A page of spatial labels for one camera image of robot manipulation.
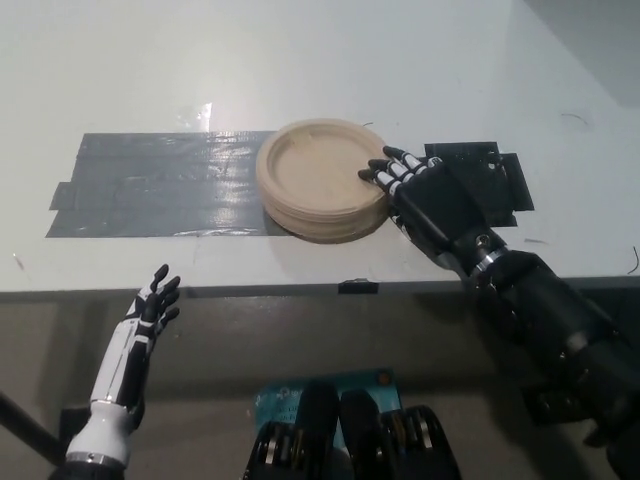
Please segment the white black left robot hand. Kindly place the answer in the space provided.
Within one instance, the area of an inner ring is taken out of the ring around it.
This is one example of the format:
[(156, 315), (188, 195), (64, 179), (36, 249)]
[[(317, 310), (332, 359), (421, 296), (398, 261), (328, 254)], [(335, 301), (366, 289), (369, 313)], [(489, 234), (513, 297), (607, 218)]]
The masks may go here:
[(101, 362), (90, 400), (138, 406), (150, 368), (151, 355), (167, 325), (180, 313), (178, 276), (169, 278), (162, 265), (134, 297), (124, 318), (116, 325)]

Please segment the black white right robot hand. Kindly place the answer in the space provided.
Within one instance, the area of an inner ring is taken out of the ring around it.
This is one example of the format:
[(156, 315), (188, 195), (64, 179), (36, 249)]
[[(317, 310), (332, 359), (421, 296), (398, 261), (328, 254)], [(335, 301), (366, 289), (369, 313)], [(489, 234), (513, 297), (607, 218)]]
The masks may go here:
[(508, 253), (479, 205), (439, 158), (419, 159), (391, 146), (371, 159), (358, 177), (377, 186), (389, 204), (393, 223), (432, 259), (448, 258), (471, 277)]

